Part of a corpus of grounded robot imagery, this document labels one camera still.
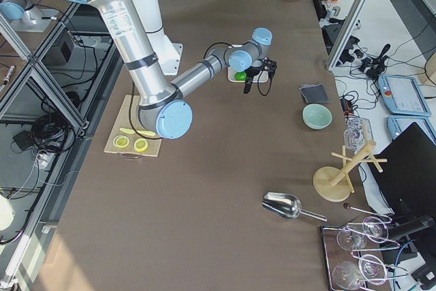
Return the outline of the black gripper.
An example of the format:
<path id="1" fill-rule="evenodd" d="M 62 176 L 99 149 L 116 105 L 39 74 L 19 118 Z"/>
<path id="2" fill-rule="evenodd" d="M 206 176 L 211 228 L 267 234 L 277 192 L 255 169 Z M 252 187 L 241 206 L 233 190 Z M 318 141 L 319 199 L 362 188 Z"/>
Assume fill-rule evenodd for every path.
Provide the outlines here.
<path id="1" fill-rule="evenodd" d="M 263 71 L 263 65 L 260 64 L 258 66 L 252 65 L 250 67 L 248 67 L 245 70 L 245 73 L 247 75 L 247 78 L 245 80 L 245 85 L 244 85 L 244 89 L 243 89 L 243 93 L 244 94 L 248 94 L 251 90 L 251 86 L 253 83 L 253 78 L 259 74 L 261 74 Z"/>

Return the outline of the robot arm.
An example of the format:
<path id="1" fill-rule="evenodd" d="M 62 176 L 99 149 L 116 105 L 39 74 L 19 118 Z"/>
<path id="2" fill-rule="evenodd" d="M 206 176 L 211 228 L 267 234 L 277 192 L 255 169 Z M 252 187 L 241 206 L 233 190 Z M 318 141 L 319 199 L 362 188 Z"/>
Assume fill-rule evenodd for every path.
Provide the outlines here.
<path id="1" fill-rule="evenodd" d="M 258 27 L 252 38 L 236 48 L 216 48 L 185 73 L 167 81 L 153 49 L 156 39 L 145 29 L 148 18 L 160 18 L 157 0 L 68 0 L 96 8 L 140 94 L 138 120 L 162 138 L 183 136 L 193 119 L 184 97 L 226 67 L 237 72 L 258 68 L 273 35 Z"/>
<path id="2" fill-rule="evenodd" d="M 42 33 L 50 24 L 32 0 L 1 0 L 1 14 L 17 32 Z"/>

